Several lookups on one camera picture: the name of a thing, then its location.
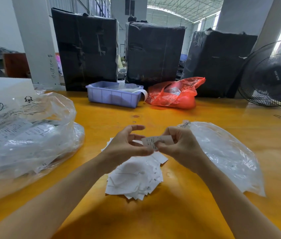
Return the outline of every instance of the red plastic bag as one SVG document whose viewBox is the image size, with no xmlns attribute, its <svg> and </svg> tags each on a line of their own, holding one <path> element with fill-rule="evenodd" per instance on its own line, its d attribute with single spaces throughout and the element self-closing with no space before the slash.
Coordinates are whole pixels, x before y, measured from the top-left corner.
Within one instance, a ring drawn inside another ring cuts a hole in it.
<svg viewBox="0 0 281 239">
<path fill-rule="evenodd" d="M 192 77 L 179 81 L 166 81 L 148 88 L 146 102 L 156 106 L 169 106 L 182 109 L 195 108 L 196 89 L 206 78 Z"/>
</svg>

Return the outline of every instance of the packing tape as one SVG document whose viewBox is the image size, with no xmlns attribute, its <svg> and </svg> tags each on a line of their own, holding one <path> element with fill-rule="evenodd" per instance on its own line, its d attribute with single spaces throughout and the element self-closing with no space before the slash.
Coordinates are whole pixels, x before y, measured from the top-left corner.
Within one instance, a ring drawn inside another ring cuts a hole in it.
<svg viewBox="0 0 281 239">
<path fill-rule="evenodd" d="M 132 93 L 136 93 L 136 92 L 142 92 L 142 93 L 144 94 L 144 96 L 145 96 L 145 100 L 147 100 L 147 97 L 148 97 L 147 91 L 141 89 L 141 90 L 136 90 L 136 91 L 134 91 L 134 92 L 132 92 Z"/>
</svg>

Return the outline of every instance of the blue plastic crate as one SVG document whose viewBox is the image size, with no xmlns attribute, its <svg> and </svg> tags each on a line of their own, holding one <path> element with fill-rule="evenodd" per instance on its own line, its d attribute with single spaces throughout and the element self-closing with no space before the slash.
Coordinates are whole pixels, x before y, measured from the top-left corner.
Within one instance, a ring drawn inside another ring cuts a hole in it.
<svg viewBox="0 0 281 239">
<path fill-rule="evenodd" d="M 142 92 L 125 92 L 115 89 L 109 89 L 106 87 L 118 88 L 119 83 L 109 82 L 109 81 L 99 81 L 90 85 L 87 85 L 87 94 L 89 101 L 112 104 L 118 106 L 125 106 L 130 108 L 136 108 L 138 102 L 140 101 Z M 124 88 L 135 88 L 135 84 L 125 84 Z"/>
</svg>

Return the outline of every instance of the black wrapped package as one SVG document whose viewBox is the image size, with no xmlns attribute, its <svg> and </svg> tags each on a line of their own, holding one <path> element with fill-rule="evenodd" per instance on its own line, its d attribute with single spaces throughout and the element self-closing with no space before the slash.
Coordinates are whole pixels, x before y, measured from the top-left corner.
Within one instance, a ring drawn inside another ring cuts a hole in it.
<svg viewBox="0 0 281 239">
<path fill-rule="evenodd" d="M 126 24 L 126 83 L 145 88 L 176 79 L 185 27 Z"/>
<path fill-rule="evenodd" d="M 52 8 L 65 87 L 86 91 L 101 80 L 117 81 L 118 22 Z"/>
<path fill-rule="evenodd" d="M 200 97 L 225 97 L 258 36 L 218 31 L 194 32 L 181 79 L 205 77 Z"/>
</svg>

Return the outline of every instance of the wooden table surface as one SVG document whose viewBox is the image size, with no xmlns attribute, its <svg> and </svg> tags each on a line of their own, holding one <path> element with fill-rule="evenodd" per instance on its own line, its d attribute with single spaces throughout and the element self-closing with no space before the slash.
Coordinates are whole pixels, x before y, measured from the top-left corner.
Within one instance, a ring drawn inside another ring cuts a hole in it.
<svg viewBox="0 0 281 239">
<path fill-rule="evenodd" d="M 198 98 L 192 110 L 144 102 L 129 109 L 90 103 L 84 92 L 61 94 L 75 103 L 75 121 L 85 128 L 84 145 L 47 176 L 1 199 L 0 220 L 95 157 L 126 125 L 143 124 L 146 129 L 140 134 L 154 136 L 167 126 L 190 120 L 222 127 L 255 153 L 267 196 L 245 195 L 281 229 L 281 108 L 248 106 L 245 100 Z M 105 195 L 104 175 L 53 238 L 233 238 L 211 193 L 196 174 L 172 158 L 162 166 L 162 172 L 164 182 L 143 201 Z"/>
</svg>

